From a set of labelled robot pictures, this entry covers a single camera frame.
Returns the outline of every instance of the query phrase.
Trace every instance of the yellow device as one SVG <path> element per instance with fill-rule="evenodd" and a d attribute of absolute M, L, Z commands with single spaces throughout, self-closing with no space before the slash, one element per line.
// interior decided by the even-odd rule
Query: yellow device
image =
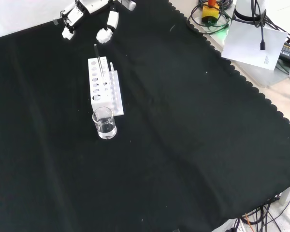
<path fill-rule="evenodd" d="M 217 10 L 217 8 L 219 9 L 219 5 L 216 3 L 216 0 L 209 0 L 207 3 L 209 6 L 205 6 L 205 5 L 203 6 L 202 23 L 210 26 L 212 24 L 217 23 L 218 21 L 219 10 Z"/>

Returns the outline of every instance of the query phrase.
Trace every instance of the black tablecloth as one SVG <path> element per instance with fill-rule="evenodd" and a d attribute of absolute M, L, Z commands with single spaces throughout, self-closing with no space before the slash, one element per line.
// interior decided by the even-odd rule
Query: black tablecloth
<path fill-rule="evenodd" d="M 0 232 L 209 232 L 290 186 L 290 125 L 164 0 L 120 9 L 114 139 L 87 59 L 108 11 L 0 38 Z"/>

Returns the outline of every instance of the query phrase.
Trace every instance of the white surface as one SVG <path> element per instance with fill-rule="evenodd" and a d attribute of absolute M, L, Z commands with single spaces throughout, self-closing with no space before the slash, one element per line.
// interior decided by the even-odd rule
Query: white surface
<path fill-rule="evenodd" d="M 59 18 L 74 0 L 0 0 L 0 36 Z"/>
<path fill-rule="evenodd" d="M 263 29 L 266 49 L 260 50 L 261 30 L 254 25 L 233 21 L 222 52 L 222 57 L 274 70 L 287 33 Z"/>
<path fill-rule="evenodd" d="M 119 21 L 119 13 L 115 11 L 110 11 L 108 15 L 107 25 L 112 26 L 113 28 L 117 28 Z"/>

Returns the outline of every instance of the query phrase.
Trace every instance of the white robotic hand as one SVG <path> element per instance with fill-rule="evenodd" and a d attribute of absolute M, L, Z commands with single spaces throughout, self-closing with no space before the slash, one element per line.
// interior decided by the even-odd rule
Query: white robotic hand
<path fill-rule="evenodd" d="M 97 34 L 97 40 L 99 43 L 103 44 L 111 40 L 111 37 L 113 35 L 113 32 L 111 29 L 105 30 L 104 28 L 99 30 Z"/>

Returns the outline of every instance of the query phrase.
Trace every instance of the white table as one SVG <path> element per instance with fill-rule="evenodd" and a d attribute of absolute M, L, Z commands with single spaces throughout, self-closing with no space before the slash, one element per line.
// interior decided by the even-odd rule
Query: white table
<path fill-rule="evenodd" d="M 198 0 L 169 0 L 172 5 L 185 15 L 189 17 L 191 10 L 196 6 Z M 275 22 L 278 26 L 285 29 L 290 33 L 290 0 L 267 0 L 267 14 L 270 19 Z M 196 12 L 193 16 L 194 18 L 198 17 L 201 13 Z M 194 26 L 203 31 L 202 27 L 194 24 Z M 215 47 L 216 50 L 222 52 L 223 43 L 219 40 L 213 39 L 209 35 L 205 37 L 211 42 L 211 45 Z M 277 84 L 271 86 L 261 86 L 259 83 L 254 81 L 254 72 L 246 72 L 245 68 L 241 67 L 237 62 L 232 62 L 232 65 L 235 66 L 235 69 L 238 70 L 241 75 L 246 77 L 247 81 L 250 81 L 254 87 L 257 87 L 261 93 L 265 95 L 266 98 L 271 100 L 272 104 L 277 107 L 277 110 L 281 111 L 284 114 L 284 117 L 290 121 L 290 79 L 286 77 L 283 81 L 278 82 Z M 285 205 L 290 200 L 290 187 L 285 190 L 281 195 L 280 203 Z M 226 229 L 231 227 L 231 224 L 234 222 L 234 219 L 228 220 L 224 225 L 215 229 L 213 232 L 224 232 Z"/>

